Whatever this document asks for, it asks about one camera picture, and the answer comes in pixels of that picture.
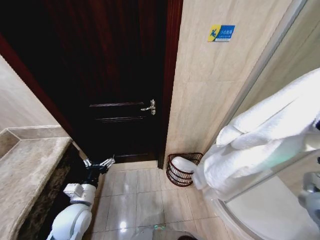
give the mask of door panel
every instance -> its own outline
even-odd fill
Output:
[[[7,1],[1,34],[92,161],[157,159],[167,1]]]

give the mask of door lever handle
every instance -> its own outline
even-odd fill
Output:
[[[150,101],[150,106],[146,107],[146,108],[141,108],[141,111],[148,111],[151,110],[151,114],[152,115],[156,115],[156,101],[154,99],[152,99]]]

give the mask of wire basket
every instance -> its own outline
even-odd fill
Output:
[[[168,177],[170,182],[172,182],[174,185],[177,185],[179,187],[190,186],[193,183],[191,178],[193,172],[185,172],[176,168],[172,163],[172,160],[175,157],[182,157],[198,165],[200,163],[201,158],[203,157],[203,154],[200,152],[190,152],[190,153],[175,153],[175,154],[170,154],[168,156],[168,163],[166,166],[166,176]]]

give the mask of tiled floor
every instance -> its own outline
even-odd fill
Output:
[[[155,167],[116,166],[101,176],[91,226],[83,239],[130,240],[152,225],[197,233],[207,240],[239,239],[206,204],[201,192],[192,186],[173,185],[165,171]]]

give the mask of wooden door frame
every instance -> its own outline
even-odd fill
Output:
[[[160,141],[158,143],[158,168],[164,167],[167,134],[169,125],[169,116],[171,108],[171,100],[174,86],[175,69],[178,52],[178,42],[180,34],[180,24],[182,17],[183,0],[168,0],[167,1],[167,16],[166,16],[166,37],[165,37],[165,55],[164,55],[164,70],[163,70],[163,89],[161,104],[162,111],[160,116]],[[0,34],[0,54],[20,76],[24,83],[30,88],[40,102],[59,122],[64,130],[73,138],[73,140],[82,147],[86,137],[77,134],[69,123],[68,119],[62,114],[57,105],[45,93],[39,83],[36,81],[32,73],[20,60],[16,52],[7,43],[6,39]]]

